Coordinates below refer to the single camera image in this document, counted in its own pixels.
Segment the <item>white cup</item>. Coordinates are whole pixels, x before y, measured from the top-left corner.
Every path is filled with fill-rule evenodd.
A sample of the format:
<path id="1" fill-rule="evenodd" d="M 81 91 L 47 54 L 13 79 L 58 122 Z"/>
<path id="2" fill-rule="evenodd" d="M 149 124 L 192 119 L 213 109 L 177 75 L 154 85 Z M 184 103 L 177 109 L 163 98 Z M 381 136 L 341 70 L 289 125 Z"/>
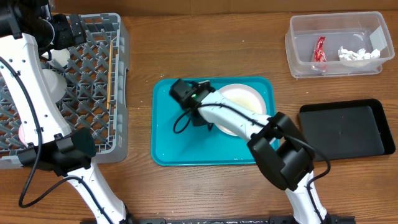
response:
<path id="1" fill-rule="evenodd" d="M 66 68 L 68 65 L 68 60 L 70 59 L 70 53 L 68 49 L 62 49 L 62 50 L 50 50 L 52 59 L 51 61 L 46 61 L 46 59 L 49 58 L 49 53 L 45 52 L 44 54 L 41 55 L 42 60 L 44 62 L 47 62 L 50 66 L 52 67 L 62 67 Z"/>

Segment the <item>pink white bowl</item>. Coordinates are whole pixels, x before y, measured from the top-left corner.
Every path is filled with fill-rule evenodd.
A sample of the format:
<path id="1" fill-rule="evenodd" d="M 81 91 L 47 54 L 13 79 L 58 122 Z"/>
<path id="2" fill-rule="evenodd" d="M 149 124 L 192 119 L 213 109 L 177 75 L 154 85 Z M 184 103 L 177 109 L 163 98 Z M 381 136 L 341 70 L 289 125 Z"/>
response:
<path id="1" fill-rule="evenodd" d="M 24 135 L 24 128 L 23 128 L 23 125 L 20 125 L 20 126 L 19 126 L 18 136 L 19 136 L 20 142 L 23 143 L 23 145 L 24 145 L 25 147 L 27 147 L 27 143 L 26 143 L 26 141 L 25 141 L 25 135 Z"/>

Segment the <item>white tissue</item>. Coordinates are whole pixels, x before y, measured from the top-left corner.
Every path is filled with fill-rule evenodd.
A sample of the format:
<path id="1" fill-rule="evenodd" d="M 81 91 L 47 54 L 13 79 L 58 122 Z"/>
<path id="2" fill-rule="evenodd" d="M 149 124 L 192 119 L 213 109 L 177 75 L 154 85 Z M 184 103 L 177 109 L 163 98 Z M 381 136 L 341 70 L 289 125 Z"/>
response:
<path id="1" fill-rule="evenodd" d="M 348 67 L 364 67 L 371 62 L 371 60 L 379 58 L 381 52 L 378 49 L 372 52 L 367 52 L 365 49 L 359 49 L 353 52 L 343 47 L 338 49 L 338 57 L 343 65 Z"/>

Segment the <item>red snack wrapper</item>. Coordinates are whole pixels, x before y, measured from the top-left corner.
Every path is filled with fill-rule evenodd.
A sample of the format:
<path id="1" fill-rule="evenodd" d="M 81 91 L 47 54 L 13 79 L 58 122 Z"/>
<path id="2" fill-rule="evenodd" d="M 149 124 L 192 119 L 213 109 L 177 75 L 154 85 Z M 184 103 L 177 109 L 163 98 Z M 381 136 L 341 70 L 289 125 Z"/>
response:
<path id="1" fill-rule="evenodd" d="M 318 38 L 312 54 L 312 62 L 317 63 L 316 65 L 313 65 L 312 68 L 322 72 L 326 70 L 326 65 L 324 64 L 326 62 L 326 54 L 323 49 L 325 39 L 326 37 L 324 36 Z"/>

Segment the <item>wooden chopstick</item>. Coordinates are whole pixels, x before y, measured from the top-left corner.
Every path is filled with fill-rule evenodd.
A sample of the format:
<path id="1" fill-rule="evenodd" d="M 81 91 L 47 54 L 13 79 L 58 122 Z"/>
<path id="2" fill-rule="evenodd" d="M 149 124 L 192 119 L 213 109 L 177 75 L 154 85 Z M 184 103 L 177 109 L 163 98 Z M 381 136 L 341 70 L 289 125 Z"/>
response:
<path id="1" fill-rule="evenodd" d="M 107 99 L 106 99 L 106 108 L 107 108 L 107 110 L 110 107 L 110 99 L 111 99 L 111 83 L 108 83 L 108 86 L 107 86 Z"/>
<path id="2" fill-rule="evenodd" d="M 111 83 L 112 64 L 113 64 L 113 40 L 111 40 L 109 45 L 108 83 Z"/>

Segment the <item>white round plate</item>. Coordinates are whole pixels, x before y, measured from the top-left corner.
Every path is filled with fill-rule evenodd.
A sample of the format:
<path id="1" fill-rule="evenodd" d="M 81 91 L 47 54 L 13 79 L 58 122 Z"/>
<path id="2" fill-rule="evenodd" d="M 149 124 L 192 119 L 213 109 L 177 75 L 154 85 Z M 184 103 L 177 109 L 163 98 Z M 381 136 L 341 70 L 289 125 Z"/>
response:
<path id="1" fill-rule="evenodd" d="M 218 92 L 229 101 L 252 113 L 267 115 L 267 105 L 264 98 L 249 85 L 233 83 L 219 88 Z"/>

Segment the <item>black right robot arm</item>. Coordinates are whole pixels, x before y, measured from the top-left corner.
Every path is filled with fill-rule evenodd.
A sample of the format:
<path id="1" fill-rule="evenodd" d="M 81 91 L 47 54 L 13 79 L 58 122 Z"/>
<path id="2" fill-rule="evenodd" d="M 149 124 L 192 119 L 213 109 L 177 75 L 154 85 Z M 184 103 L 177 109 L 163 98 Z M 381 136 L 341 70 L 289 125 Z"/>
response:
<path id="1" fill-rule="evenodd" d="M 208 80 L 178 79 L 169 95 L 194 126 L 222 126 L 245 140 L 262 175 L 283 190 L 296 223 L 329 223 L 330 216 L 318 197 L 314 182 L 327 171 L 314 174 L 318 155 L 285 114 L 274 116 L 250 111 L 227 99 Z"/>

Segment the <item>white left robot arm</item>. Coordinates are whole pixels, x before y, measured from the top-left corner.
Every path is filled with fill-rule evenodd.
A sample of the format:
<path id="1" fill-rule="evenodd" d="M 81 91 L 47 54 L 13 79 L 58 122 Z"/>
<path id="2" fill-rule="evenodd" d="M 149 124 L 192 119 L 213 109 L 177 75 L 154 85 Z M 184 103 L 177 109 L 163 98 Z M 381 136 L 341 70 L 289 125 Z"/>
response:
<path id="1" fill-rule="evenodd" d="M 85 201 L 97 223 L 132 223 L 95 162 L 95 141 L 87 128 L 70 128 L 43 69 L 53 50 L 86 42 L 76 14 L 52 15 L 48 1 L 1 2 L 1 75 L 22 121 L 26 148 L 19 162 L 32 171 L 54 172 Z"/>

